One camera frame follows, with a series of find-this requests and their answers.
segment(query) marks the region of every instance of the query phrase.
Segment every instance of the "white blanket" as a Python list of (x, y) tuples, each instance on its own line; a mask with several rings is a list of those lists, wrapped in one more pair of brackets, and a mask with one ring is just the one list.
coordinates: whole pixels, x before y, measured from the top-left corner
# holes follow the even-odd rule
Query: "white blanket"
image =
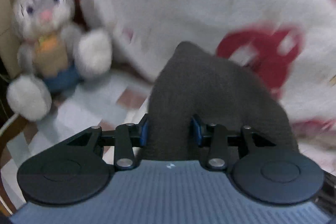
[(301, 131), (336, 122), (336, 0), (80, 0), (154, 80), (185, 40), (251, 67)]

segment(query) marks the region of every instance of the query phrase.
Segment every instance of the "gray base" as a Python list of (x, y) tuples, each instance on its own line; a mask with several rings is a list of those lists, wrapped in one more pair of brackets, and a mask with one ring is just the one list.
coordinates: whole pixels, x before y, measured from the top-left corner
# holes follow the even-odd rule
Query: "gray base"
[(142, 161), (118, 172), (107, 188), (86, 202), (47, 208), (24, 205), (14, 224), (327, 224), (312, 202), (281, 208), (243, 196), (223, 173), (198, 161)]

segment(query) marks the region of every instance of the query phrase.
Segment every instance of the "wooden frame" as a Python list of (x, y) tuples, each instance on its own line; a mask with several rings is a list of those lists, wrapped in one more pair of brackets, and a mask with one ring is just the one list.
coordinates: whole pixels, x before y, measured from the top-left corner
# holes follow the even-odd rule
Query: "wooden frame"
[[(11, 117), (7, 123), (0, 129), (0, 156), (5, 149), (7, 143), (15, 138), (18, 134), (20, 134), (25, 126), (27, 125), (28, 121), (15, 114)], [(12, 201), (8, 197), (6, 190), (4, 188), (2, 178), (0, 175), (0, 211), (5, 216), (9, 216), (16, 212), (16, 208), (13, 205)]]

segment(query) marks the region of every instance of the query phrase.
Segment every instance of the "bunny foot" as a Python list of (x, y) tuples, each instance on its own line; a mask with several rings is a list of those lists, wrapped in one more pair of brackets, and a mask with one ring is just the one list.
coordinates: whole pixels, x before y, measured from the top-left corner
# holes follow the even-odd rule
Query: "bunny foot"
[(49, 113), (51, 95), (44, 82), (32, 75), (22, 75), (7, 90), (10, 108), (29, 121), (38, 121)]
[(110, 35), (94, 30), (84, 35), (78, 43), (75, 64), (85, 78), (94, 78), (106, 73), (112, 63), (112, 42)]

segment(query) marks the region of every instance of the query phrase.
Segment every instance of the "wall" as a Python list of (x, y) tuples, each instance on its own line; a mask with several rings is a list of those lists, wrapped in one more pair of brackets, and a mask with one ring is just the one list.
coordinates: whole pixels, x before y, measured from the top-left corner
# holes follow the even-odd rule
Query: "wall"
[(0, 0), (0, 58), (11, 78), (20, 73), (17, 64), (18, 38), (11, 30), (12, 1)]

